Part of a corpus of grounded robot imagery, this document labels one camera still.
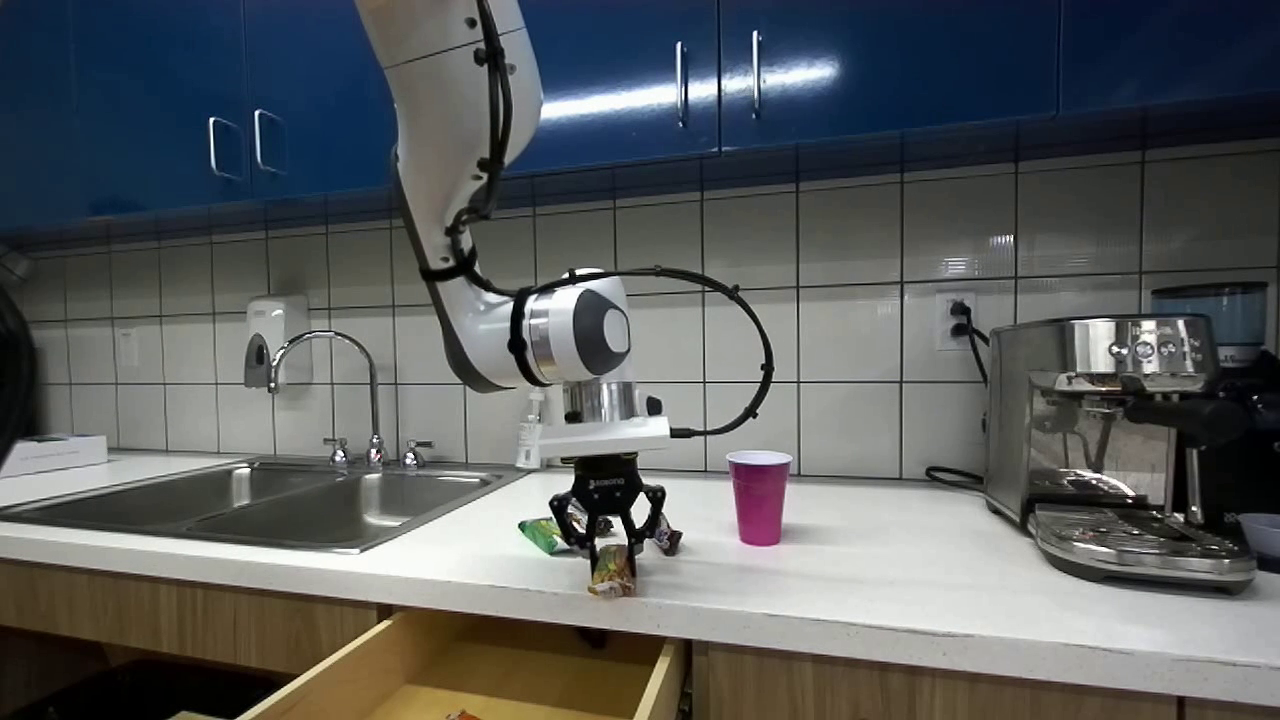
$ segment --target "white countertop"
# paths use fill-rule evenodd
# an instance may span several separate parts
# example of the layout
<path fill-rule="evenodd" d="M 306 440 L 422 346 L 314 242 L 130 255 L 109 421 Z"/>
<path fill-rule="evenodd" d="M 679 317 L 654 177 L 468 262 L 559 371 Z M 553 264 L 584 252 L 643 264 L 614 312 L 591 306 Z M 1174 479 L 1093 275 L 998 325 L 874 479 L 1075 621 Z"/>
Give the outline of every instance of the white countertop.
<path fill-rule="evenodd" d="M 204 464 L 226 460 L 115 457 L 0 479 L 0 503 Z M 1260 573 L 1235 597 L 1075 581 L 974 492 L 910 479 L 795 479 L 783 544 L 746 547 L 725 479 L 648 479 L 669 490 L 682 544 L 648 547 L 640 597 L 625 601 L 587 597 L 584 562 L 540 556 L 514 532 L 568 472 L 507 483 L 363 556 L 0 524 L 0 562 L 1280 708 L 1280 578 Z"/>

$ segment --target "white tile wall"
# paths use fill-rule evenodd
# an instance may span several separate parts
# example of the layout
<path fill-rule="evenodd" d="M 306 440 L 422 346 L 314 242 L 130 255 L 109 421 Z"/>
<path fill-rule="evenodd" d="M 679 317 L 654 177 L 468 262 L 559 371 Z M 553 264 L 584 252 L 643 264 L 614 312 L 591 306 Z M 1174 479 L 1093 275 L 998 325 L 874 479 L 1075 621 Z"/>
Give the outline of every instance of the white tile wall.
<path fill-rule="evenodd" d="M 1149 309 L 1149 287 L 1193 280 L 1274 287 L 1280 148 L 514 208 L 480 225 L 477 249 L 500 285 L 564 264 L 671 264 L 743 287 L 774 346 L 780 383 L 763 418 L 736 436 L 650 452 L 648 467 L 718 472 L 726 448 L 771 443 L 812 475 L 920 475 L 983 460 L 978 371 L 969 346 L 942 337 L 952 298 L 978 327 L 998 327 L 1132 312 Z M 35 255 L 16 298 L 39 346 L 48 428 L 170 452 L 320 457 L 332 431 L 363 448 L 363 359 L 344 346 L 301 350 L 314 367 L 306 390 L 239 390 L 243 306 L 263 293 L 306 298 L 311 327 L 372 350 L 393 452 L 432 440 L 446 460 L 513 464 L 525 393 L 477 398 L 446 371 L 401 220 L 128 237 Z M 629 293 L 631 379 L 671 423 L 736 418 L 761 377 L 736 309 L 665 280 Z"/>
<path fill-rule="evenodd" d="M 1012 167 L 929 173 L 904 186 L 908 280 L 1012 275 Z"/>

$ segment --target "wooden drawer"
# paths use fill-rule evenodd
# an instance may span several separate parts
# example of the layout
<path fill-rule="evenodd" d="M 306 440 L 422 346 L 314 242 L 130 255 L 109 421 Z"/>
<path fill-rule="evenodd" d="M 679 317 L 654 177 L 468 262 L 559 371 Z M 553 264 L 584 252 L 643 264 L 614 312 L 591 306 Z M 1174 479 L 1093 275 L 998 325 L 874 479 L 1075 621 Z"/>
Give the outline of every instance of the wooden drawer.
<path fill-rule="evenodd" d="M 247 720 L 676 720 L 679 643 L 477 618 L 401 611 Z"/>

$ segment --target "kitchen sink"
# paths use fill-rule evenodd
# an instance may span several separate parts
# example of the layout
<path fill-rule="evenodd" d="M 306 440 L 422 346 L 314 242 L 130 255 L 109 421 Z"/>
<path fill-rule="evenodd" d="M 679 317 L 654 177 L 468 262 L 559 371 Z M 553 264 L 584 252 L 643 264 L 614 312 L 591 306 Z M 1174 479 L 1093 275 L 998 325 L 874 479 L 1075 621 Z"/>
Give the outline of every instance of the kitchen sink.
<path fill-rule="evenodd" d="M 520 472 L 513 467 L 250 460 L 150 483 L 10 503 L 0 510 L 0 522 L 363 552 L 465 510 L 514 475 Z"/>

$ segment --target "blue upper cabinet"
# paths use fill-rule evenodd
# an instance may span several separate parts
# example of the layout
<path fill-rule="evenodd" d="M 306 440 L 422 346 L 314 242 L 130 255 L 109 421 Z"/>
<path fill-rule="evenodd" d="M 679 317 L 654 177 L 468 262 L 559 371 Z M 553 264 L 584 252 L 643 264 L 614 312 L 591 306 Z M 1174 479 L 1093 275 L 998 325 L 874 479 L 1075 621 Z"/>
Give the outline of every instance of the blue upper cabinet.
<path fill-rule="evenodd" d="M 715 0 L 525 0 L 543 122 L 514 173 L 715 143 Z"/>
<path fill-rule="evenodd" d="M 76 213 L 71 27 L 65 0 L 0 6 L 0 229 Z"/>
<path fill-rule="evenodd" d="M 1274 92 L 1274 0 L 1064 0 L 1064 111 Z"/>
<path fill-rule="evenodd" d="M 389 187 L 393 97 L 356 0 L 247 0 L 243 79 L 261 199 Z"/>
<path fill-rule="evenodd" d="M 239 13 L 223 0 L 76 0 L 78 217 L 247 195 Z"/>
<path fill-rule="evenodd" d="M 725 148 L 1056 111 L 1056 0 L 718 0 Z"/>

